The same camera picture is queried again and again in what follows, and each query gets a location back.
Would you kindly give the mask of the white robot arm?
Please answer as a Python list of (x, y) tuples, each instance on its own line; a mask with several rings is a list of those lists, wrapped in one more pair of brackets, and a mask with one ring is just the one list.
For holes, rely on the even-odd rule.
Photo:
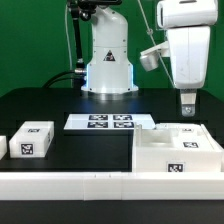
[[(84, 91), (120, 95), (138, 89), (127, 57), (128, 24), (106, 1), (97, 1), (92, 16), (93, 57), (87, 65)], [(166, 41), (140, 53), (145, 70), (151, 71), (168, 57), (172, 81), (180, 91), (182, 114), (195, 114), (196, 93), (204, 85), (210, 26), (218, 18), (218, 0), (160, 0), (156, 7), (158, 27)]]

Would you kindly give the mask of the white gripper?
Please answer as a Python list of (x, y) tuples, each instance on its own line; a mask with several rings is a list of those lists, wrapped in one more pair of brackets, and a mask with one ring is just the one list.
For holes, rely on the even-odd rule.
[(181, 112), (195, 115), (198, 88), (202, 88), (207, 72), (210, 27), (186, 27), (167, 31), (174, 85), (180, 90)]

